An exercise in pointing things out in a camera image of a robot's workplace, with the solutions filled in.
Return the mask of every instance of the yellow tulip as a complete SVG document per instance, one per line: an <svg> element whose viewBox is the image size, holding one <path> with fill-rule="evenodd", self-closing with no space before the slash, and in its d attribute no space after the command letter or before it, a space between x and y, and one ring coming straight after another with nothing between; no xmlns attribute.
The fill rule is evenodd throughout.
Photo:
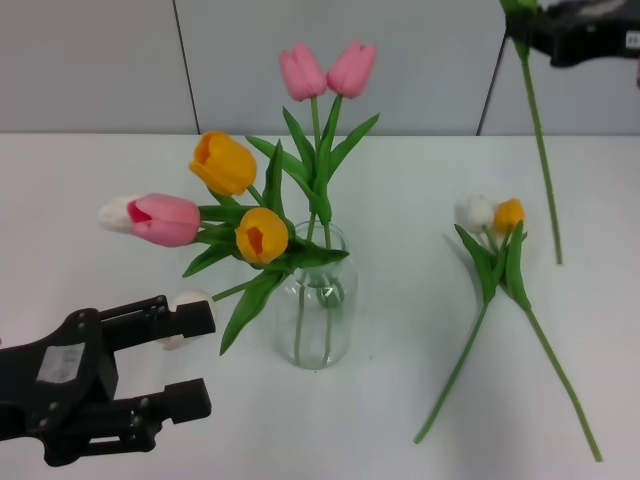
<svg viewBox="0 0 640 480"><path fill-rule="evenodd" d="M496 214L493 218L493 229L499 233L505 234L509 229L513 230L518 222L524 221L524 208L517 198L512 198L501 203L496 208Z"/></svg>
<svg viewBox="0 0 640 480"><path fill-rule="evenodd" d="M251 152L224 132L202 135L189 169L218 195L242 195L256 179Z"/></svg>
<svg viewBox="0 0 640 480"><path fill-rule="evenodd" d="M236 228L236 244L249 263L271 263L287 249L289 232L272 210L252 208Z"/></svg>

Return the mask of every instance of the tabletop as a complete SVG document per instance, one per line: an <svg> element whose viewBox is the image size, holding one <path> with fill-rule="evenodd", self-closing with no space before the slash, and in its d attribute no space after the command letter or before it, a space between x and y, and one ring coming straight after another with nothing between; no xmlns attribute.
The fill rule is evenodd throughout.
<svg viewBox="0 0 640 480"><path fill-rule="evenodd" d="M289 138L283 145L295 151ZM202 250L164 249L103 231L109 198L163 192L214 204L187 169L196 136L0 135L0 338L37 340L67 314L249 279L232 259L182 279ZM640 138L550 137L565 265L556 266L529 137L369 137L330 185L360 290L350 351L325 371L297 369L268 336L269 309L218 356L218 333L164 351L118 352L116 398L203 378L213 413L165 423L150 453L50 468L34 439L0 443L2 477L20 479L628 479L640 445ZM256 152L258 186L267 159ZM529 298L599 443L594 462L571 403L523 312L503 293L422 444L413 437L478 313L453 224L472 193L518 197L529 237ZM284 180L285 211L306 220ZM242 200L253 203L250 197Z"/></svg>

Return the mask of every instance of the glass vase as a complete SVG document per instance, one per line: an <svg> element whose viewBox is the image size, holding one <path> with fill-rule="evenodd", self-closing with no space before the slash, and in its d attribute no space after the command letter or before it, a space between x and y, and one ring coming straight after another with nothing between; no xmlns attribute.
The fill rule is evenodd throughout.
<svg viewBox="0 0 640 480"><path fill-rule="evenodd" d="M325 232L319 222L311 230L304 222L296 226L296 233L316 245L349 251L344 233L335 225ZM320 370L336 364L349 349L357 286L351 256L296 270L273 298L276 349L301 368Z"/></svg>

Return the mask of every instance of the sticker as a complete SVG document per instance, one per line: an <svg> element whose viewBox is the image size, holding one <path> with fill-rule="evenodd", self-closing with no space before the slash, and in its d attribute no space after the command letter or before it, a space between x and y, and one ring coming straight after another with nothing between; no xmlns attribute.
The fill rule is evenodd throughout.
<svg viewBox="0 0 640 480"><path fill-rule="evenodd" d="M67 383L78 376L84 343L48 347L38 372L38 382Z"/></svg>
<svg viewBox="0 0 640 480"><path fill-rule="evenodd" d="M640 50L640 32L631 30L627 32L627 48Z"/></svg>

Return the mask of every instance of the artificial flower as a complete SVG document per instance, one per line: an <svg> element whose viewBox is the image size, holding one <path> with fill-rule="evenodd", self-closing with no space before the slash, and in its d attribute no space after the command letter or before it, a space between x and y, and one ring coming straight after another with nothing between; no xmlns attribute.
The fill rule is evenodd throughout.
<svg viewBox="0 0 640 480"><path fill-rule="evenodd" d="M319 97L327 89L325 73L304 43L280 54L280 72L289 96L298 102Z"/></svg>
<svg viewBox="0 0 640 480"><path fill-rule="evenodd" d="M209 304L209 309L211 310L211 316L215 319L218 316L218 311L216 310L216 304L209 295L204 290L194 289L187 290L186 292L182 292L175 299L173 299L169 303L169 310L175 312L178 308L178 305L186 305L188 303L196 303L196 302L207 302ZM176 348L180 348L187 343L192 342L200 338L202 335L191 338L184 338L182 335L174 335L172 337L161 338L158 340L160 343L164 344L165 350L175 350Z"/></svg>
<svg viewBox="0 0 640 480"><path fill-rule="evenodd" d="M347 98L362 95L376 61L376 46L354 41L338 57L327 74L329 88Z"/></svg>
<svg viewBox="0 0 640 480"><path fill-rule="evenodd" d="M202 135L189 169L218 195L242 195L256 179L251 152L224 132Z"/></svg>
<svg viewBox="0 0 640 480"><path fill-rule="evenodd" d="M465 227L471 233L481 233L484 227L491 227L493 224L493 202L484 195L471 195L467 200L465 213Z"/></svg>
<svg viewBox="0 0 640 480"><path fill-rule="evenodd" d="M252 208L236 229L236 244L249 263L271 263L282 255L288 243L287 226L268 208Z"/></svg>
<svg viewBox="0 0 640 480"><path fill-rule="evenodd" d="M100 209L98 217L107 230L130 233L164 247L190 244L200 228L195 203L162 193L117 197Z"/></svg>
<svg viewBox="0 0 640 480"><path fill-rule="evenodd" d="M517 198L512 198L496 207L493 229L501 234L513 230L518 222L524 221L524 208Z"/></svg>

